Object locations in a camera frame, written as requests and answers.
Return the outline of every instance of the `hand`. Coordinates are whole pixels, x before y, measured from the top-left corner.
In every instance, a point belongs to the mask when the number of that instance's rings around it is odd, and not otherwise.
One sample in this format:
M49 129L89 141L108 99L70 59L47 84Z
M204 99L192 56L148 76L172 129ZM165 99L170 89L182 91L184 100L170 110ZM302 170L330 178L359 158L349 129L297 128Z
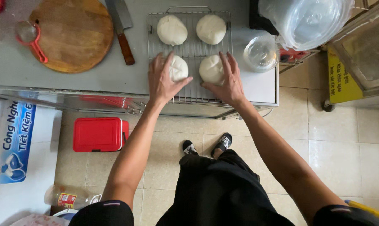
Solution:
M185 78L179 82L170 79L170 64L174 52L170 52L166 61L159 53L149 65L149 103L164 106L176 95L185 85L192 81L192 77Z
M228 60L219 52L219 56L222 59L224 69L224 83L222 86L216 86L209 82L202 83L202 87L210 90L219 99L223 100L226 104L229 104L236 108L239 104L247 101L242 90L242 83L240 79L240 69L238 68L237 61L233 55L227 52Z

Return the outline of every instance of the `round cutting board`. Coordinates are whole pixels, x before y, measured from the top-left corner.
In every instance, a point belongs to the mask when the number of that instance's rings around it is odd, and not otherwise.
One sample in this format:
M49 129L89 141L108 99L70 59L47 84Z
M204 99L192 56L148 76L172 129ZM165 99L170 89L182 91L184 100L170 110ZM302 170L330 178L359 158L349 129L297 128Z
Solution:
M97 0L43 0L29 19L41 29L39 46L48 58L44 65L59 72L91 69L114 38L112 19Z

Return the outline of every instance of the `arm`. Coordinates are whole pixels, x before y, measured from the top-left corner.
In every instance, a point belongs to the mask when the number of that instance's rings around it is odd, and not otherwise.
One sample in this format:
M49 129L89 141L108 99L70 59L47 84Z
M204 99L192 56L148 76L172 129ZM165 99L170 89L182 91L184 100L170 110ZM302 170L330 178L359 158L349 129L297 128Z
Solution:
M346 205L246 99L242 90L240 69L234 57L227 53L227 60L222 53L219 54L224 67L224 84L218 87L204 83L203 87L212 91L240 113L251 132L262 160L293 198L306 221L312 224L315 214L324 206Z
M188 77L174 83L170 79L169 68L172 58L171 52L164 62L160 53L149 65L149 102L114 162L102 200L120 200L132 209L134 194L146 167L159 113L164 105L192 80L192 77Z

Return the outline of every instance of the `foot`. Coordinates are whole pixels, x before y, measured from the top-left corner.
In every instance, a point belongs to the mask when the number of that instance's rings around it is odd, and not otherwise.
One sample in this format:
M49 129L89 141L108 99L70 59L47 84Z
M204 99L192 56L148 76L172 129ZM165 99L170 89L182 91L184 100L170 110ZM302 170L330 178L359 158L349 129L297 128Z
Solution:
M218 158L220 154L222 154L231 146L232 141L233 141L233 138L229 133L223 134L223 136L220 138L217 145L213 148L212 152L210 153L212 158Z
M190 140L186 140L183 143L183 151L184 154L194 154L198 155L198 152L196 151L195 147L193 146L192 142Z

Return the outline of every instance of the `knife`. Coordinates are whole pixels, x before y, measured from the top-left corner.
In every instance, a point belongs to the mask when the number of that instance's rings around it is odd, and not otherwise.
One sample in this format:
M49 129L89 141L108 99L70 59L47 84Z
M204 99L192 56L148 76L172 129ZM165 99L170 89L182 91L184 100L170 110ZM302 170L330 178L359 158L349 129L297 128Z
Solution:
M114 30L116 31L118 42L120 43L122 55L127 65L135 64L128 40L125 37L124 29L132 27L130 12L124 0L106 0L107 9L112 17Z

